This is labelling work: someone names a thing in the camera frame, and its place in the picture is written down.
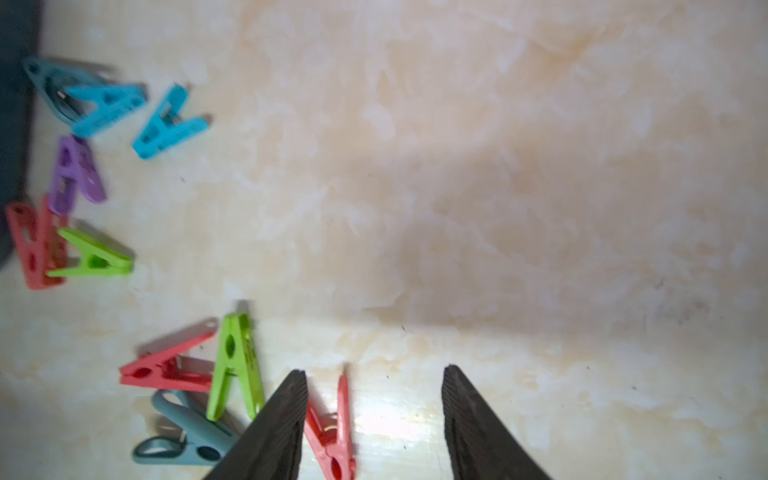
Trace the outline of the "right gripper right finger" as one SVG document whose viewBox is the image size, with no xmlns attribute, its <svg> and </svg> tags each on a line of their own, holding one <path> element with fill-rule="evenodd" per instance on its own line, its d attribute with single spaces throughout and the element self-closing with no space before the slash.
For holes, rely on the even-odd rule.
<svg viewBox="0 0 768 480">
<path fill-rule="evenodd" d="M 459 480 L 547 479 L 456 365 L 444 369 L 444 433 Z"/>
</svg>

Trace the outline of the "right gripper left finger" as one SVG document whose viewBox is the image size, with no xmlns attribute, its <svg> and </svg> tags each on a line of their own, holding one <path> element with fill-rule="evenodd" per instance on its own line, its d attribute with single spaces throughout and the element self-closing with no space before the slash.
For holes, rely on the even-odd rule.
<svg viewBox="0 0 768 480">
<path fill-rule="evenodd" d="M 306 374 L 292 370 L 209 480 L 296 480 L 308 406 Z"/>
</svg>

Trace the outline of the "crimson clothespin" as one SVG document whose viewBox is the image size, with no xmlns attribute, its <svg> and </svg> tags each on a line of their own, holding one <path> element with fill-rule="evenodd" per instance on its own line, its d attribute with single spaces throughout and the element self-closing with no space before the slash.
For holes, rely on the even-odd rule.
<svg viewBox="0 0 768 480">
<path fill-rule="evenodd" d="M 307 405 L 304 433 L 326 479 L 355 479 L 357 463 L 351 427 L 348 377 L 343 373 L 338 381 L 335 412 L 321 416 L 312 400 Z"/>
</svg>

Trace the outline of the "dark teal clothespin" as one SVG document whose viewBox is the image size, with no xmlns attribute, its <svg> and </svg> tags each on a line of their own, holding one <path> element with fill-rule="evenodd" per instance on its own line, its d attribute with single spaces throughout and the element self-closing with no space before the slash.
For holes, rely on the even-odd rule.
<svg viewBox="0 0 768 480">
<path fill-rule="evenodd" d="M 71 63 L 61 63 L 29 56 L 22 66 L 42 99 L 54 115 L 67 125 L 72 125 L 84 115 L 80 101 L 70 97 L 68 87 L 92 87 L 106 83 L 106 80 L 88 69 Z"/>
</svg>

